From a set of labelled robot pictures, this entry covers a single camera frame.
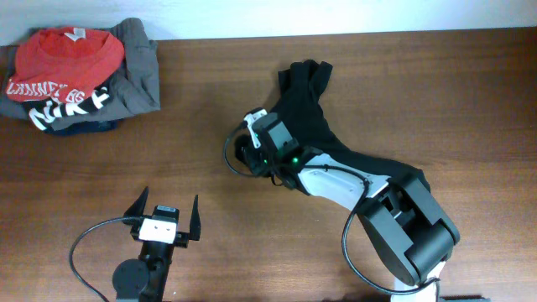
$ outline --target clothing tag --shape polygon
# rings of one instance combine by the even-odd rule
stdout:
[[[77,41],[78,39],[80,39],[81,37],[79,36],[76,36],[74,34],[70,34],[70,33],[64,33],[67,37],[69,37],[69,39],[72,39],[73,41]]]
[[[85,29],[73,28],[73,33],[78,38],[84,38],[84,39],[86,38],[86,30]]]

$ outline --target red shirt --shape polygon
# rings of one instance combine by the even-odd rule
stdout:
[[[82,102],[119,68],[125,57],[121,41],[95,29],[86,29],[86,37],[74,41],[65,35],[73,30],[40,30],[18,48],[16,71],[6,89],[10,99]]]

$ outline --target white wall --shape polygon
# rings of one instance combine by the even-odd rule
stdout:
[[[151,39],[343,34],[537,25],[537,0],[2,0],[0,45],[29,28],[143,20]]]

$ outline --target gray folded garment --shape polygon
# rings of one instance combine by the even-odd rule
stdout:
[[[109,94],[111,102],[96,112],[73,117],[56,118],[51,126],[61,130],[78,122],[115,121],[142,113],[160,110],[159,63],[157,42],[148,40],[142,21],[128,18],[111,29],[125,47],[125,61],[111,76]],[[8,72],[2,84],[0,115],[29,119],[20,102],[5,94],[8,78],[15,73],[17,48],[8,51]]]

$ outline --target table surface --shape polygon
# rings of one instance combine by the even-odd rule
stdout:
[[[57,138],[0,118],[0,300],[97,301],[73,276],[70,245],[150,188],[200,242],[177,249],[165,299],[336,301],[373,296],[341,255],[347,210],[244,179],[222,145],[245,112],[279,98],[277,71],[334,65],[321,105],[349,148],[425,171],[461,232],[442,295],[537,300],[537,29],[345,34],[159,43],[162,110],[113,132]],[[391,286],[356,224],[351,257]],[[112,273],[140,244],[107,226],[77,248],[81,273],[109,298]]]

